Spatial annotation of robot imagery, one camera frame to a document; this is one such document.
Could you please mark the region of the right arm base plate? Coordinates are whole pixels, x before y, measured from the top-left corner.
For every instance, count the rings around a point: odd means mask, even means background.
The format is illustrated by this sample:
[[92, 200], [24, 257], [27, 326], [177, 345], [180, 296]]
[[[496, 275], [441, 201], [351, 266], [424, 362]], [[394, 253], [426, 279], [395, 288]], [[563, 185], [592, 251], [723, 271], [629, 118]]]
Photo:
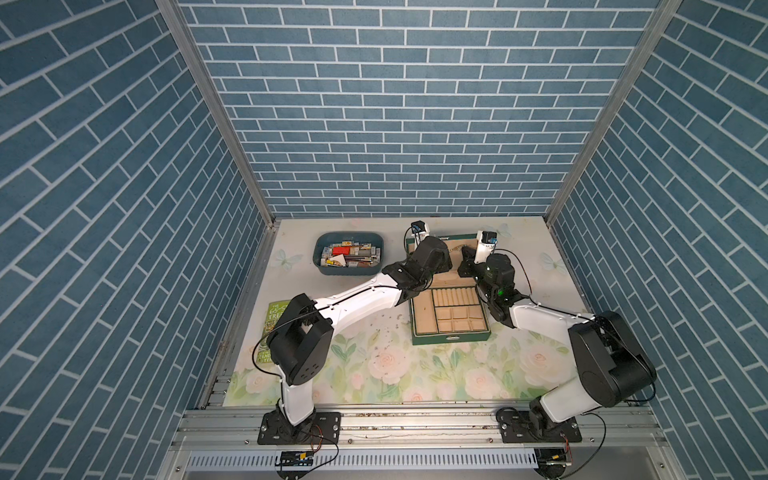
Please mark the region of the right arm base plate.
[[574, 418], [554, 423], [537, 410], [503, 407], [495, 418], [504, 443], [579, 443], [582, 435]]

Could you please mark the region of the green jewelry box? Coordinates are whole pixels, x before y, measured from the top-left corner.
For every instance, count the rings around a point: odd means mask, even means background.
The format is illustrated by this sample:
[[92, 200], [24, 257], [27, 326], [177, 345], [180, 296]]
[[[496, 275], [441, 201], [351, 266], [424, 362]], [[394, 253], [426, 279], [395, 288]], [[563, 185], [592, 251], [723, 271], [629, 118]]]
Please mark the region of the green jewelry box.
[[458, 274], [462, 248], [475, 249], [478, 240], [469, 234], [441, 240], [449, 249], [452, 268], [436, 274], [429, 288], [409, 301], [412, 343], [423, 346], [486, 341], [491, 331], [475, 280]]

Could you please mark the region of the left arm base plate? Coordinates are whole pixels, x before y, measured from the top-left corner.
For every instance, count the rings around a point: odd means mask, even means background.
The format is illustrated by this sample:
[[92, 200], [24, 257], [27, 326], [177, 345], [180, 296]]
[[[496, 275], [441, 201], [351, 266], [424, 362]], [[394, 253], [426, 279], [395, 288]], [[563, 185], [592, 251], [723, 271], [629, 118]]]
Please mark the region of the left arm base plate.
[[275, 409], [263, 416], [257, 443], [259, 445], [308, 445], [315, 442], [337, 443], [340, 434], [341, 414], [338, 412], [313, 412], [298, 425]]

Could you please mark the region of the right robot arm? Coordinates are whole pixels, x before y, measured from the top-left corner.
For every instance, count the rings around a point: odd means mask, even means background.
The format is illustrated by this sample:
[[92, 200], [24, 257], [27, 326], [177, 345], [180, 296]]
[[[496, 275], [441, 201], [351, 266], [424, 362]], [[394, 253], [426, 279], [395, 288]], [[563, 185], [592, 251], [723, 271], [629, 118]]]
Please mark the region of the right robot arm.
[[613, 407], [656, 381], [655, 367], [620, 314], [586, 317], [545, 306], [516, 288], [508, 256], [483, 246], [464, 246], [461, 254], [458, 274], [475, 281], [494, 320], [555, 340], [573, 355], [576, 374], [530, 402], [532, 427], [550, 430], [577, 415]]

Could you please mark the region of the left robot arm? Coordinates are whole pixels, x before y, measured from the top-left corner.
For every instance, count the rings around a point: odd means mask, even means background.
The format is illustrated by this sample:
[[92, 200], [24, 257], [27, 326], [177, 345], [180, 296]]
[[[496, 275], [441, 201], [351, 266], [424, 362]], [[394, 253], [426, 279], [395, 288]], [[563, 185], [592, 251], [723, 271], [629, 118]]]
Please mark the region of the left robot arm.
[[335, 335], [379, 311], [417, 297], [435, 275], [451, 268], [445, 242], [426, 236], [404, 260], [382, 268], [369, 281], [326, 298], [300, 294], [291, 299], [266, 336], [280, 377], [281, 397], [276, 407], [279, 419], [297, 427], [314, 415], [312, 379], [324, 366]]

